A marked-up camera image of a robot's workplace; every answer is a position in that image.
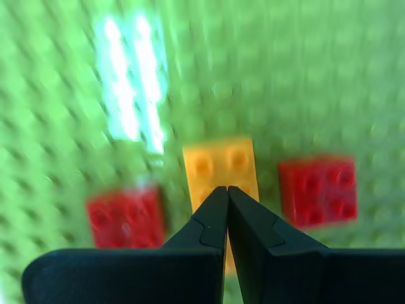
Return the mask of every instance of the green surface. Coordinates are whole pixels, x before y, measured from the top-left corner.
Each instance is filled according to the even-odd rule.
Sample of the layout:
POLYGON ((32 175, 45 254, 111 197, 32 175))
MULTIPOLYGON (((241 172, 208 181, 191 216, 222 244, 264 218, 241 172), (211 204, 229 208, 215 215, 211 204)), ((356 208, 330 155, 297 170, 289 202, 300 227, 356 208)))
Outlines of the green surface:
MULTIPOLYGON (((239 134, 254 141, 261 202, 278 213, 279 160, 356 156, 358 221, 309 233, 339 248, 403 247, 404 11, 402 0, 1 1, 6 303, 22 302, 19 279, 31 259, 92 246, 84 198, 102 189, 154 173, 177 231, 191 214, 181 146, 239 134), (162 157, 112 140, 97 72, 105 19, 125 27, 139 10, 162 20, 165 37, 162 157)), ((224 297, 240 301, 235 278, 224 297)))

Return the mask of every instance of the lego stud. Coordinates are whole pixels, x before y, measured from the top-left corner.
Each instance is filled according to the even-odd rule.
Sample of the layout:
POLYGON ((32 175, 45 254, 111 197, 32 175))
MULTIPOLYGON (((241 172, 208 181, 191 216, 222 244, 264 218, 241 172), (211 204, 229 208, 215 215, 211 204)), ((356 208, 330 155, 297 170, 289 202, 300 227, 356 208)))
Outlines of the lego stud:
POLYGON ((356 206, 344 199, 334 199, 330 202, 330 209, 334 214, 351 219, 356 216, 356 206))
POLYGON ((321 210, 313 210, 308 215, 308 223, 311 225, 322 224, 325 220, 325 215, 321 210))
POLYGON ((145 208, 140 208, 138 204, 129 203, 125 207, 125 218, 130 224, 136 224, 145 220, 147 216, 147 210, 145 208))
POLYGON ((342 215, 344 216, 345 219, 353 219, 356 217, 356 214, 357 210, 355 204, 346 203, 342 207, 342 215))
POLYGON ((194 163, 194 173, 197 177, 208 178, 213 174, 213 163, 208 157, 201 156, 194 163))
POLYGON ((95 209, 91 211, 90 223, 97 230, 101 230, 109 225, 111 218, 106 210, 95 209))
POLYGON ((354 185, 354 173, 348 170, 331 170, 328 172, 328 180, 332 184, 343 188, 351 188, 354 185))
POLYGON ((235 172, 243 172, 248 168, 249 157, 242 150, 231 150, 229 152, 228 166, 235 172))
POLYGON ((342 199, 333 199, 330 202, 330 209, 336 215, 341 215, 344 206, 344 200, 342 199))
POLYGON ((307 175, 301 183, 301 189, 307 193, 318 193, 321 187, 322 181, 317 175, 307 175))

